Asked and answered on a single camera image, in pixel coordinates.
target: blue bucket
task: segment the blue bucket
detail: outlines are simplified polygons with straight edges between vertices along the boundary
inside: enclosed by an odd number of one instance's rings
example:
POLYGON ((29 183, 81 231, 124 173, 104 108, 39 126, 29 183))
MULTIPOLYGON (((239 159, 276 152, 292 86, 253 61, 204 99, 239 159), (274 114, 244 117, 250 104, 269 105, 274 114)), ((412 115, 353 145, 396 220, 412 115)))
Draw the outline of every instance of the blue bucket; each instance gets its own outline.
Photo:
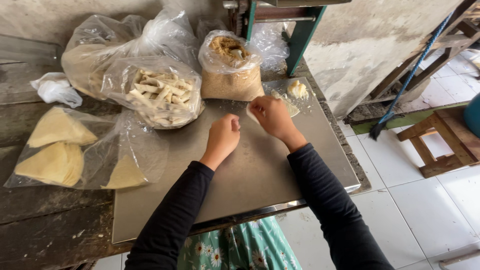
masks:
POLYGON ((480 93, 467 105, 463 118, 469 129, 480 138, 480 93))

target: hand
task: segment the hand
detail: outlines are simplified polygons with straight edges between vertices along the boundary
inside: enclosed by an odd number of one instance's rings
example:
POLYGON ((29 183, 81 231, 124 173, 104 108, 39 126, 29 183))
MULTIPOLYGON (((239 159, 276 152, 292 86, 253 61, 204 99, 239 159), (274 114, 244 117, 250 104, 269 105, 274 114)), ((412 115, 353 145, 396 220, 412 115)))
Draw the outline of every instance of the hand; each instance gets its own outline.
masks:
POLYGON ((290 153, 307 145, 307 140, 293 124, 281 99, 257 97, 251 102, 250 111, 267 133, 285 143, 290 153))
POLYGON ((200 162, 215 171, 239 144, 239 129, 239 117, 231 113, 213 122, 208 135, 207 150, 200 162))

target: green floral skirt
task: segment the green floral skirt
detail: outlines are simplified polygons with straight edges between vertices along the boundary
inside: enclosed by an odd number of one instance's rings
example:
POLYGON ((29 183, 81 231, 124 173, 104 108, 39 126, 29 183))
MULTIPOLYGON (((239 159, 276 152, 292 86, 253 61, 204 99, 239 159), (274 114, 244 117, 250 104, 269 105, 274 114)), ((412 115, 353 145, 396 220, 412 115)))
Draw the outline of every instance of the green floral skirt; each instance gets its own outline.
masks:
POLYGON ((301 270, 275 217, 188 237, 179 270, 301 270))

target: wooden stool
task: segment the wooden stool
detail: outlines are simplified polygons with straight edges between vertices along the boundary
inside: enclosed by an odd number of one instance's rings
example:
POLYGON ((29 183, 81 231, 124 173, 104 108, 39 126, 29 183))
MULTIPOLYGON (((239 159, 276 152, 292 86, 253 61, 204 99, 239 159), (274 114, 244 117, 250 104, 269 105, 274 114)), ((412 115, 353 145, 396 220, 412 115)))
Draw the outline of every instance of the wooden stool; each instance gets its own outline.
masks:
POLYGON ((425 178, 480 164, 480 138, 468 129, 463 120, 465 107, 436 110, 427 119, 397 134, 401 142, 408 139, 412 142, 425 163, 419 168, 425 178), (437 132, 453 153, 435 158, 428 150, 421 137, 437 132))

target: broom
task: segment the broom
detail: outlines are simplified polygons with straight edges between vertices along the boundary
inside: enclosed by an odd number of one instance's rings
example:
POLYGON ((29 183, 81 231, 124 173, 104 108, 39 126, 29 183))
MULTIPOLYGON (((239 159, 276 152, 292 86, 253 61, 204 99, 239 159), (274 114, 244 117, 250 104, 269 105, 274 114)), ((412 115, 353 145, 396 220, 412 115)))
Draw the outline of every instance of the broom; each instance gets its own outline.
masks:
POLYGON ((420 66, 420 63, 423 61, 423 59, 425 58, 425 56, 427 55, 428 51, 430 51, 430 48, 432 47, 432 44, 435 42, 435 40, 438 38, 438 36, 440 35, 440 33, 443 31, 443 29, 445 28, 445 25, 447 24, 448 20, 450 19, 450 17, 452 16, 453 12, 450 13, 448 15, 448 17, 445 18, 445 20, 438 26, 437 30, 435 31, 435 33, 433 34, 433 36, 430 38, 430 40, 428 41, 427 43, 427 47, 425 48, 425 50, 423 51, 423 53, 420 55, 420 58, 418 59, 417 63, 415 64, 415 66, 413 67, 413 69, 410 71, 410 73, 408 74, 408 77, 406 79, 406 81, 403 83, 403 86, 402 88, 400 89, 400 91, 398 92, 398 94, 396 95, 395 99, 393 100, 392 104, 390 104, 390 107, 388 108, 387 112, 385 113, 384 116, 382 116, 380 118, 380 120, 378 121, 378 123, 376 123, 371 129, 370 129, 370 133, 369 133, 369 137, 373 140, 377 140, 378 136, 380 135, 380 132, 382 131, 382 129, 384 127, 387 126, 387 122, 392 120, 393 117, 395 116, 394 112, 392 111, 393 110, 393 107, 395 106, 396 102, 398 101, 398 98, 402 95, 403 91, 405 90, 405 88, 407 88, 407 85, 408 83, 410 82, 410 80, 413 78, 413 75, 415 74, 415 72, 417 71, 418 67, 420 66))

